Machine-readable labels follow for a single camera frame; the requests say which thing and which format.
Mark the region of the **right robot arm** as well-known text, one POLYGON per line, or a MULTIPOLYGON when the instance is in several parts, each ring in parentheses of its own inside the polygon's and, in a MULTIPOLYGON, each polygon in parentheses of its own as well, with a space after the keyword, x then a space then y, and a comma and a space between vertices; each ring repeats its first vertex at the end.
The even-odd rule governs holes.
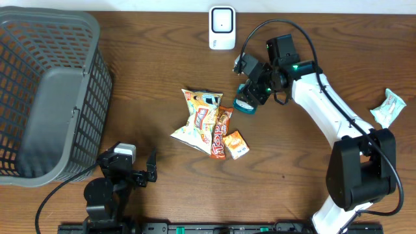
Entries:
POLYGON ((248 54, 235 60, 234 72, 247 76, 234 106, 253 114, 269 97, 285 94, 318 125, 331 146, 326 172, 328 198, 310 224, 282 223, 275 233, 381 233, 379 224, 358 224, 371 205, 402 192, 396 170, 396 141, 388 129, 362 120, 333 90, 312 60, 300 60, 291 35, 266 43, 268 62, 248 54))

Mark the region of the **small orange snack packet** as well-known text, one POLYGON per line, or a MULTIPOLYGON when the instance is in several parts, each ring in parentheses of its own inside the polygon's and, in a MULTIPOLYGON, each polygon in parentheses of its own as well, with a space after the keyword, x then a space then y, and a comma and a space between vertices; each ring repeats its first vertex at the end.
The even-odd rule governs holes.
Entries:
POLYGON ((239 159, 250 150, 239 131, 235 131, 232 134, 225 136, 223 138, 223 143, 234 160, 239 159))

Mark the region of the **blue mouthwash bottle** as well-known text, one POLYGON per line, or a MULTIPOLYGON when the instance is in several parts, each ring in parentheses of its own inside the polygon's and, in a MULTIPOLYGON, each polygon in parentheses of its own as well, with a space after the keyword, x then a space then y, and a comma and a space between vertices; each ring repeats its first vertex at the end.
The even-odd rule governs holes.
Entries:
POLYGON ((247 102, 239 99, 239 94, 241 93, 242 88, 244 87, 244 84, 240 84, 237 89, 237 94, 233 100, 233 107, 237 109, 238 111, 241 111, 245 114, 255 114, 257 108, 252 107, 247 102))

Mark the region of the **green white paper label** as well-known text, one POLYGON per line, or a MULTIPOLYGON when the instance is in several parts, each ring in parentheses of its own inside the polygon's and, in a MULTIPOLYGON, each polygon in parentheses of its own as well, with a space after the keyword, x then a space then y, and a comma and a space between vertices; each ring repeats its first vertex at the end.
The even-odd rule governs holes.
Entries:
POLYGON ((385 101, 379 107, 370 110, 370 113, 377 123, 383 128, 388 128, 407 105, 401 97, 389 88, 385 89, 385 97, 385 101))

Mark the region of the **cream snack bag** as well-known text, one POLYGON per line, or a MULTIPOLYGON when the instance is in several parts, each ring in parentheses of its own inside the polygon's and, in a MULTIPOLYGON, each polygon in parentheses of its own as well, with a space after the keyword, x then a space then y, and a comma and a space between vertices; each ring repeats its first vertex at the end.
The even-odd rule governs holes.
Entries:
POLYGON ((211 153, 213 128, 223 94, 204 90, 182 89, 187 102, 189 117, 183 127, 170 136, 206 154, 211 153))

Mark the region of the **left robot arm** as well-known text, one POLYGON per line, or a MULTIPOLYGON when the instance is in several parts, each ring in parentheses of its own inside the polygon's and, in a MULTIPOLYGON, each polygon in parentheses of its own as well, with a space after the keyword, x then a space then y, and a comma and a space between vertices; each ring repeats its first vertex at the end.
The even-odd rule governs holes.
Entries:
POLYGON ((97 158, 103 177, 92 180, 84 189, 88 218, 83 232, 88 234, 141 233, 141 227, 124 215, 130 194, 138 187, 157 181, 156 151, 146 162, 145 170, 133 169, 133 156, 108 149, 97 158))

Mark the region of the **orange chocolate bar wrapper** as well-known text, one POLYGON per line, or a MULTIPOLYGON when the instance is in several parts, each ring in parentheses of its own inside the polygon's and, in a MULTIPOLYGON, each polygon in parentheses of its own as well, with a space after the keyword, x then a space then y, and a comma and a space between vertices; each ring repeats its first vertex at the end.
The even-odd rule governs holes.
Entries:
POLYGON ((224 160, 226 158, 223 138, 227 135, 229 121, 232 114, 233 108, 219 106, 211 144, 211 158, 213 159, 224 160))

